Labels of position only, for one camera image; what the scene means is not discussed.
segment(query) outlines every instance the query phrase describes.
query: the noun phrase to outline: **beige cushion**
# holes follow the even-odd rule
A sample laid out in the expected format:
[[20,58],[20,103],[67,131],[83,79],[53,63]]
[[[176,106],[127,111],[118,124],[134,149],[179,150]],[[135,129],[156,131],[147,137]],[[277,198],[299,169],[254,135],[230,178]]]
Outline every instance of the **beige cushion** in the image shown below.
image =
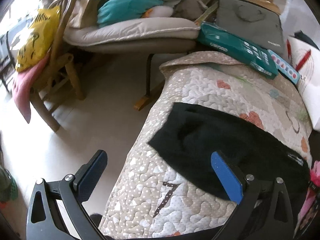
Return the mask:
[[64,40],[75,46],[92,46],[115,41],[149,38],[179,38],[194,40],[200,27],[183,18],[143,18],[115,23],[103,28],[66,28]]

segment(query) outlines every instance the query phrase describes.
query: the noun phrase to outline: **red stripe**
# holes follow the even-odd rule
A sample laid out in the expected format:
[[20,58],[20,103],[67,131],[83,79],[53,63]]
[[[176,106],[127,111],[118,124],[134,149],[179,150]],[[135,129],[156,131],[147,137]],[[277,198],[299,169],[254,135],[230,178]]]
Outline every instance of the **red stripe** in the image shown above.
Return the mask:
[[309,50],[304,56],[303,58],[300,60],[300,62],[297,64],[296,66],[296,71],[299,71],[303,65],[306,63],[306,61],[310,58],[311,56],[311,50]]
[[291,45],[289,40],[287,39],[287,49],[288,49],[288,58],[289,58],[289,62],[290,65],[292,65],[292,53],[291,53]]

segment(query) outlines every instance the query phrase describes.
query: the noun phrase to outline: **pink object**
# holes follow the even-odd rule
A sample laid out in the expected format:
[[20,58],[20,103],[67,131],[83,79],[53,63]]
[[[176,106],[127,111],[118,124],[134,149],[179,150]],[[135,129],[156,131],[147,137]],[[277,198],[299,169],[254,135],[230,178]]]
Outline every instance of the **pink object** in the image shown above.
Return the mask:
[[49,56],[48,52],[36,65],[23,72],[16,72],[13,78],[12,97],[27,123],[30,123],[31,119],[30,89],[46,66]]
[[[315,164],[313,165],[313,168],[310,171],[310,180],[315,185],[320,187],[320,162],[319,161],[315,161]],[[311,188],[309,188],[307,192],[306,200],[304,201],[303,206],[298,214],[298,225],[301,223],[301,220],[309,211],[315,198],[316,198],[316,193]]]

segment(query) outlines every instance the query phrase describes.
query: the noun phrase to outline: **green packaging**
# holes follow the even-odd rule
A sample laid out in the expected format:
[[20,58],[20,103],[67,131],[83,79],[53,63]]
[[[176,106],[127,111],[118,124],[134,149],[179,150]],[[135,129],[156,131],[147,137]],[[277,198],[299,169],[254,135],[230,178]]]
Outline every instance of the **green packaging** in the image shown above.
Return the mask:
[[276,64],[266,49],[228,33],[213,23],[202,23],[198,41],[249,65],[269,79],[274,79],[278,74]]

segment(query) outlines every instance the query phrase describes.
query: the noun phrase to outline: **polka dot fabric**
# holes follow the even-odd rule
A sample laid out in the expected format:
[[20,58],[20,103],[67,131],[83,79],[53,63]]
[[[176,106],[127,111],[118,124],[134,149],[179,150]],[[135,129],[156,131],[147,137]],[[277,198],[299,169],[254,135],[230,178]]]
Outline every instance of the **polka dot fabric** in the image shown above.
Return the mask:
[[[236,207],[232,201],[196,188],[148,145],[174,102],[199,104],[242,117],[311,163],[308,142],[303,140],[308,138],[311,126],[301,114],[305,111],[302,101],[287,96],[296,95],[290,87],[270,84],[249,67],[212,51],[190,54],[160,69],[166,78],[164,90],[151,108],[108,199],[100,223],[104,235],[114,239],[182,235],[223,225]],[[272,95],[277,91],[277,96],[271,97],[270,90]]]

